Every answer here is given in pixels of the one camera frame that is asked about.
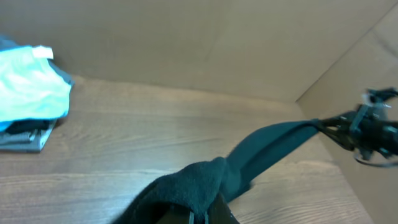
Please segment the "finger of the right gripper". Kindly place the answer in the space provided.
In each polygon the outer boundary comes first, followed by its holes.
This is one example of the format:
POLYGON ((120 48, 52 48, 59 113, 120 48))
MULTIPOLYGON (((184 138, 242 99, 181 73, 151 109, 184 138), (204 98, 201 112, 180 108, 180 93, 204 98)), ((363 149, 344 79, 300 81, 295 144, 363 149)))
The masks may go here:
POLYGON ((317 129, 343 149, 354 151, 355 146, 350 139, 347 126, 317 126, 317 129))
POLYGON ((331 118, 316 119, 313 124, 317 128, 330 127, 330 126, 350 127, 355 116, 356 116, 356 112, 345 112, 343 114, 339 114, 339 115, 331 117, 331 118))

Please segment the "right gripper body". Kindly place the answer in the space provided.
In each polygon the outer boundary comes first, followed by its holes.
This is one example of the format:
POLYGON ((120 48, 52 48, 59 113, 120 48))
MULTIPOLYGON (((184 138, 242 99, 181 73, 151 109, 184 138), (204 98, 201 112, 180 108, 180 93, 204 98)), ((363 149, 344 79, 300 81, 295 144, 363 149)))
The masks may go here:
POLYGON ((386 114, 386 101, 396 97, 395 88, 368 89, 363 95, 363 104, 349 127, 349 136, 359 150, 356 160, 369 161, 375 152, 386 159, 397 155, 397 121, 386 114))

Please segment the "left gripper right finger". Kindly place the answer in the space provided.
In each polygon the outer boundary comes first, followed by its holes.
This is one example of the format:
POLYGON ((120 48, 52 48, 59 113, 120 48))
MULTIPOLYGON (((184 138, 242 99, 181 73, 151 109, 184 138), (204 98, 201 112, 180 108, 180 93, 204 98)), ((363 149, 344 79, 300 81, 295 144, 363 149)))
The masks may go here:
POLYGON ((205 224, 239 224, 220 193, 206 211, 205 224))

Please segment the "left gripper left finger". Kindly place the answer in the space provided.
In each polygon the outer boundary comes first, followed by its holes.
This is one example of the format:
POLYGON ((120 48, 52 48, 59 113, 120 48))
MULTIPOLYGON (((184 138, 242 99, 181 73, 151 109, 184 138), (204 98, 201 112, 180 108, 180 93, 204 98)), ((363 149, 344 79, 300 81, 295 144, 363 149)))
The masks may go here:
POLYGON ((156 224, 194 224, 194 213, 187 207, 170 204, 156 224))

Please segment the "black t-shirt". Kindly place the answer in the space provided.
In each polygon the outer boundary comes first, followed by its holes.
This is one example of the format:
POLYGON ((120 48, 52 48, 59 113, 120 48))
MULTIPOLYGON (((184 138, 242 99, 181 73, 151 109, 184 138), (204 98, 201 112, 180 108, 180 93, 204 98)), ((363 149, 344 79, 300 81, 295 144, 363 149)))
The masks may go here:
POLYGON ((318 133, 314 120, 260 128, 245 137, 227 157, 196 162, 155 179, 131 202, 115 223, 157 223, 171 206, 193 213, 195 223, 209 223, 217 197, 230 202, 251 182, 318 133))

